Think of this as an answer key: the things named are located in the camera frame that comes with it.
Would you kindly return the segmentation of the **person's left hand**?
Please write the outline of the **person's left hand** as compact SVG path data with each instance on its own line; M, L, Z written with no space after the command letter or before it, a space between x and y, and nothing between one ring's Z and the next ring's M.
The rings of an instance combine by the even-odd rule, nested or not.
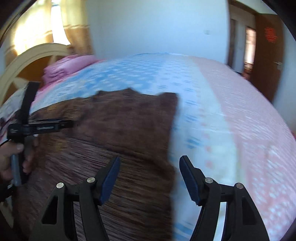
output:
M1 146L1 180L10 181L13 179L11 170L12 156L24 153L23 172L31 173L34 166L35 150L38 146L38 138L27 137L24 144L8 141Z

